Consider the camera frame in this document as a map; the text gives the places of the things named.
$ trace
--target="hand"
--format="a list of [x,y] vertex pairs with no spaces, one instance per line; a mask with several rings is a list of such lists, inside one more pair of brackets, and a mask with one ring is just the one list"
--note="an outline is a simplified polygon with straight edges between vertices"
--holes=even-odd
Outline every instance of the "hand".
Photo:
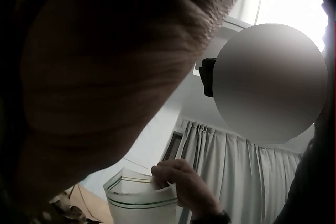
[[215,196],[185,159],[159,162],[151,172],[162,187],[167,182],[176,183],[178,205],[190,209],[197,219],[222,212]]

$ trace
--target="white curtain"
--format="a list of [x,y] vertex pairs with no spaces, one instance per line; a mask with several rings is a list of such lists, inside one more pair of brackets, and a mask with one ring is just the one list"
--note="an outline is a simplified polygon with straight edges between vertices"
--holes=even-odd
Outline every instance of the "white curtain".
[[[271,224],[287,199],[299,154],[188,122],[176,158],[185,158],[212,190],[232,224]],[[177,209],[178,224],[190,223]]]

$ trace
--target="white wall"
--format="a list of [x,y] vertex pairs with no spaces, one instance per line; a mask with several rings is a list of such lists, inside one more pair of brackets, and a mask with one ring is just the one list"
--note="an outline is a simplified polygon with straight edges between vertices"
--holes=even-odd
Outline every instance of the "white wall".
[[182,103],[190,91],[191,83],[192,72],[142,130],[127,154],[116,164],[90,174],[80,184],[106,201],[103,185],[123,167],[150,175],[151,167],[161,160],[169,144]]

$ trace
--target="wristwatch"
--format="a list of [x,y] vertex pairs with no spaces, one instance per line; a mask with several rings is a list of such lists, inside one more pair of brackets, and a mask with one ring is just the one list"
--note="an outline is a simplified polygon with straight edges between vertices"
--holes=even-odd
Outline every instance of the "wristwatch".
[[229,215],[223,210],[218,215],[209,215],[202,219],[194,220],[192,224],[231,224]]

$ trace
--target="blurred circle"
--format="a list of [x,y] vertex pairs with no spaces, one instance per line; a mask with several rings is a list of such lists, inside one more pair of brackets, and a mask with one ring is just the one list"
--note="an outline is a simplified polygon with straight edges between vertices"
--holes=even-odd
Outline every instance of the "blurred circle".
[[327,68],[317,46],[282,24],[248,27],[220,51],[213,69],[213,95],[224,121],[265,147],[298,136],[320,114]]

